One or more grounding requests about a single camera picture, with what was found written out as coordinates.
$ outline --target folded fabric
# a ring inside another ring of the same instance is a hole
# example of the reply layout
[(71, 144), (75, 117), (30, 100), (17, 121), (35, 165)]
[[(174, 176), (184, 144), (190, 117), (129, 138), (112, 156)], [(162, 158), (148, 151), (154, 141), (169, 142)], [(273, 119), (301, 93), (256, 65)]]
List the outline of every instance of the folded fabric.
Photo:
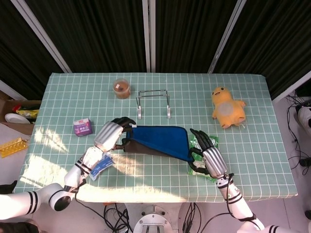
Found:
[(192, 157), (188, 157), (188, 135), (182, 127), (137, 126), (126, 133), (122, 142), (124, 151), (128, 153), (171, 156), (186, 162), (194, 161)]

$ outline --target green grid tablecloth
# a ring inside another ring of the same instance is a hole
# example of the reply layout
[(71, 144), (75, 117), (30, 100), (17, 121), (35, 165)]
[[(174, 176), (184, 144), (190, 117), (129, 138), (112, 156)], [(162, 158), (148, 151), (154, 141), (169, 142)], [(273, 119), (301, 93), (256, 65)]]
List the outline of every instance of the green grid tablecloth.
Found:
[[(131, 96), (119, 100), (112, 83), (125, 78)], [(234, 99), (247, 103), (244, 127), (223, 130), (211, 115), (211, 92), (225, 86)], [(172, 118), (162, 97), (142, 99), (139, 90), (167, 89)], [(297, 194), (276, 122), (265, 78), (251, 74), (72, 73), (52, 74), (22, 167), (16, 192), (36, 190), (64, 175), (93, 145), (95, 134), (107, 122), (127, 116), (138, 125), (176, 125), (200, 129), (219, 137), (219, 149), (234, 172), (234, 181), (247, 200), (286, 198)], [(73, 121), (90, 118), (93, 134), (77, 137)], [(189, 167), (174, 158), (114, 151), (115, 165), (96, 181), (87, 178), (78, 198), (93, 202), (223, 201), (215, 183), (188, 175)]]

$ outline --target yellow duck plush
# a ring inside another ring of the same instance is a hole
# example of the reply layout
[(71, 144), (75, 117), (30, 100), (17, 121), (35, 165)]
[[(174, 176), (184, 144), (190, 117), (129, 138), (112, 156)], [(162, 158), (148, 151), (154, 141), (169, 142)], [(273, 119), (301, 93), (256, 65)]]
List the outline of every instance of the yellow duck plush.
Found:
[(243, 107), (246, 103), (242, 100), (233, 100), (231, 93), (225, 87), (216, 87), (212, 93), (215, 105), (213, 118), (218, 119), (221, 127), (226, 129), (231, 125), (239, 125), (245, 120)]

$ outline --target metal stand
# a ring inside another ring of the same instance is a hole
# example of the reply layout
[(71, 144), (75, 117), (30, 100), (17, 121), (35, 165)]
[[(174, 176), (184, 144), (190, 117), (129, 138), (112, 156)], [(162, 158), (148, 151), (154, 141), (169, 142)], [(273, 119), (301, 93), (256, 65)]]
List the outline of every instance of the metal stand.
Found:
[[(141, 96), (141, 93), (145, 92), (165, 92), (165, 94), (160, 94), (160, 95), (147, 95), (147, 96)], [(148, 91), (138, 91), (138, 95), (136, 97), (136, 102), (137, 102), (137, 114), (138, 114), (138, 119), (141, 119), (141, 104), (140, 104), (140, 98), (145, 98), (145, 97), (156, 97), (156, 96), (165, 96), (166, 101), (167, 101), (167, 118), (171, 118), (171, 108), (170, 108), (170, 95), (167, 93), (167, 90), (148, 90)]]

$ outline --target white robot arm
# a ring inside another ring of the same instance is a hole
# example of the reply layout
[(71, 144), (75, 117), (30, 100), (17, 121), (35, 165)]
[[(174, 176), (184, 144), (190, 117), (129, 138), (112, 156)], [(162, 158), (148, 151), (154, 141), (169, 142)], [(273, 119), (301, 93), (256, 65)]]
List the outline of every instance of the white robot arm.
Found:
[(248, 207), (240, 190), (233, 183), (233, 174), (228, 174), (227, 165), (222, 155), (214, 147), (208, 135), (203, 131), (190, 130), (197, 138), (201, 150), (191, 148), (189, 156), (192, 156), (191, 154), (193, 152), (201, 155), (206, 168), (197, 168), (193, 163), (189, 163), (189, 165), (192, 169), (201, 173), (210, 174), (211, 177), (217, 179), (217, 187), (227, 202), (228, 211), (231, 216), (244, 222), (238, 233), (256, 233), (258, 231), (263, 233), (297, 233), (297, 231), (283, 229), (278, 226), (264, 227)]
[(37, 191), (0, 195), (0, 220), (32, 214), (41, 203), (48, 203), (56, 210), (62, 211), (70, 204), (79, 187), (85, 184), (86, 177), (102, 159), (103, 152), (113, 150), (120, 135), (131, 130), (133, 120), (122, 117), (107, 122), (94, 139), (94, 146), (87, 149), (65, 176), (64, 188), (58, 183), (49, 184)]
[[(95, 137), (94, 146), (84, 153), (65, 176), (64, 188), (60, 184), (52, 183), (37, 191), (0, 195), (0, 220), (34, 213), (43, 202), (48, 203), (56, 211), (64, 210), (79, 191), (79, 187), (86, 182), (90, 171), (101, 160), (102, 153), (122, 147), (116, 145), (116, 142), (123, 132), (131, 130), (130, 124), (136, 123), (127, 117), (117, 118), (106, 123)], [(227, 202), (228, 211), (234, 218), (243, 222), (238, 233), (256, 233), (258, 231), (296, 233), (296, 231), (278, 226), (265, 228), (250, 210), (240, 190), (233, 183), (233, 174), (227, 173), (227, 165), (209, 137), (203, 131), (191, 129), (191, 132), (197, 138), (201, 150), (191, 148), (189, 156), (192, 156), (193, 152), (201, 155), (206, 167), (197, 168), (193, 163), (189, 163), (189, 165), (193, 170), (210, 174), (211, 177), (217, 179), (217, 187)]]

